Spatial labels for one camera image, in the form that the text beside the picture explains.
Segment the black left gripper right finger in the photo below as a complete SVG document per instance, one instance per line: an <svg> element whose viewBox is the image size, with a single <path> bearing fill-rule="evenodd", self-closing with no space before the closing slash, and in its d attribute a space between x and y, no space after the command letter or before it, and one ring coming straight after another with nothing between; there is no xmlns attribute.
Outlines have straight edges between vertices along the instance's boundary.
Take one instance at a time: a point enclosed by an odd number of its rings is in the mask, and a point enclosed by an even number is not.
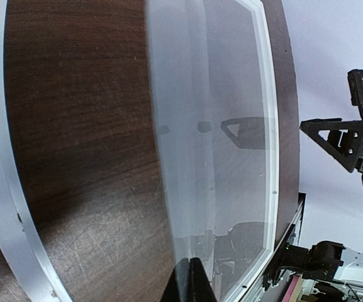
<svg viewBox="0 0 363 302"><path fill-rule="evenodd" d="M188 301L216 302L203 263L200 258L196 257L189 262Z"/></svg>

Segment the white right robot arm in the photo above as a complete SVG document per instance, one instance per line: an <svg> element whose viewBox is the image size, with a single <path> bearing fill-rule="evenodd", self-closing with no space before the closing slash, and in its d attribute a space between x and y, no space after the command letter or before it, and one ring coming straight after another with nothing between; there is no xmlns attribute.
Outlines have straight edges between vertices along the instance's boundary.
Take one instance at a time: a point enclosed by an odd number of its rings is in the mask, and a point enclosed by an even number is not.
<svg viewBox="0 0 363 302"><path fill-rule="evenodd" d="M363 120L307 120L300 130L349 173L359 172L363 181ZM338 255L340 263L330 280L363 287L363 254L341 246Z"/></svg>

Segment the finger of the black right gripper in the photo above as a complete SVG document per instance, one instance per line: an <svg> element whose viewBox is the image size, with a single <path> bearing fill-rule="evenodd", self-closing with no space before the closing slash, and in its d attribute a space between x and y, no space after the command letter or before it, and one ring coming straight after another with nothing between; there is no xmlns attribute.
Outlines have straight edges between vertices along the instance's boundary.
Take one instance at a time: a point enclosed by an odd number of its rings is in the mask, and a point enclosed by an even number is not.
<svg viewBox="0 0 363 302"><path fill-rule="evenodd" d="M348 172L358 171L359 159L363 159L363 120L307 120L300 123L300 130Z"/></svg>

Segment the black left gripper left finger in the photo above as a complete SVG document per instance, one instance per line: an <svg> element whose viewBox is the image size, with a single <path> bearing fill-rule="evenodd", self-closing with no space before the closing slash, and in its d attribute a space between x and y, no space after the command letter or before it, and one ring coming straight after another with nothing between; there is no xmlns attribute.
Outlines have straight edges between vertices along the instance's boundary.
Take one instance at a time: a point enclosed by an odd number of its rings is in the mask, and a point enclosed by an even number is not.
<svg viewBox="0 0 363 302"><path fill-rule="evenodd" d="M189 284L189 260L181 259L174 267L164 289L161 301L186 302Z"/></svg>

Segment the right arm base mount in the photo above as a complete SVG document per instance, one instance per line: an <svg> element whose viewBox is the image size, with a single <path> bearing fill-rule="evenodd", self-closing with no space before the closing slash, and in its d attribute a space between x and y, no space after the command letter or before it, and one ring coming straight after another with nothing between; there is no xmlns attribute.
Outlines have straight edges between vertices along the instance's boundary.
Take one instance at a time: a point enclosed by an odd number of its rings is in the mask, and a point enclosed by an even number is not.
<svg viewBox="0 0 363 302"><path fill-rule="evenodd" d="M310 249L286 243L278 249L264 272L262 286L275 286L283 271L299 274L303 279L332 281L339 267L345 247L341 243L322 241Z"/></svg>

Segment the clear acrylic sheet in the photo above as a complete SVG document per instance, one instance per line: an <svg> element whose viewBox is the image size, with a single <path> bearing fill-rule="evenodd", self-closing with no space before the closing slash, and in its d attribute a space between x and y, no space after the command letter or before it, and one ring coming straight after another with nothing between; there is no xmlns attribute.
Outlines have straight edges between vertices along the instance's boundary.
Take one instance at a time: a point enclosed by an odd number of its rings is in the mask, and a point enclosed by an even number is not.
<svg viewBox="0 0 363 302"><path fill-rule="evenodd" d="M274 250L278 130L260 1L148 1L154 130L175 261L239 301Z"/></svg>

